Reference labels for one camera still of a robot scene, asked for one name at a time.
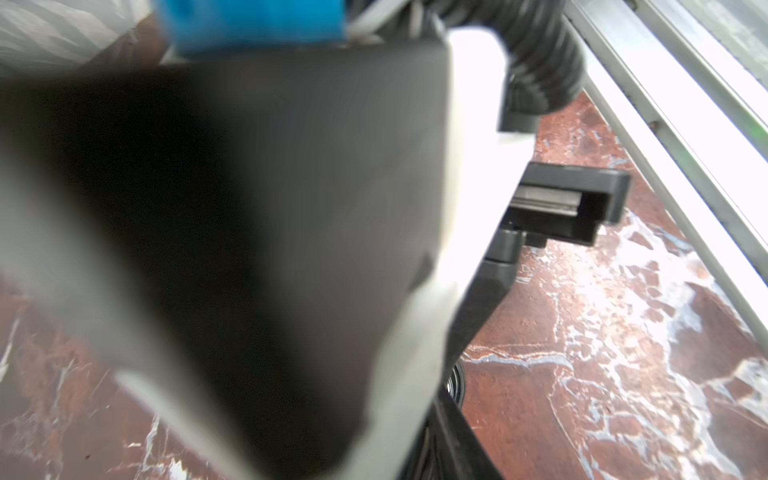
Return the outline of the black stapler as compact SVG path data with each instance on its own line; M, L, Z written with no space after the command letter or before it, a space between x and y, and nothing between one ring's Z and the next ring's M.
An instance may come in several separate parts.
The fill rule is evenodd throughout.
M622 221L631 187L627 171L530 163L501 225L546 240L592 246L602 226Z

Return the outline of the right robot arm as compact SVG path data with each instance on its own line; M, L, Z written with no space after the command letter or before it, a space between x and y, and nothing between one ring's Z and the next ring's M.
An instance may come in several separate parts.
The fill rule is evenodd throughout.
M428 1L446 27L487 27L509 58L501 133L537 134L541 119L571 104L582 89L584 56L563 19L561 1ZM464 411L469 391L463 355L513 286L529 235L502 219L450 327L445 387L435 395L403 479L498 479L501 474Z

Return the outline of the aluminium front rail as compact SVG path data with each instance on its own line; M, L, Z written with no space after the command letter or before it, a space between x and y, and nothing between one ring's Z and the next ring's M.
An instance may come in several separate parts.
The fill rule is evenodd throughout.
M767 342L767 7L569 1L586 89L760 345Z

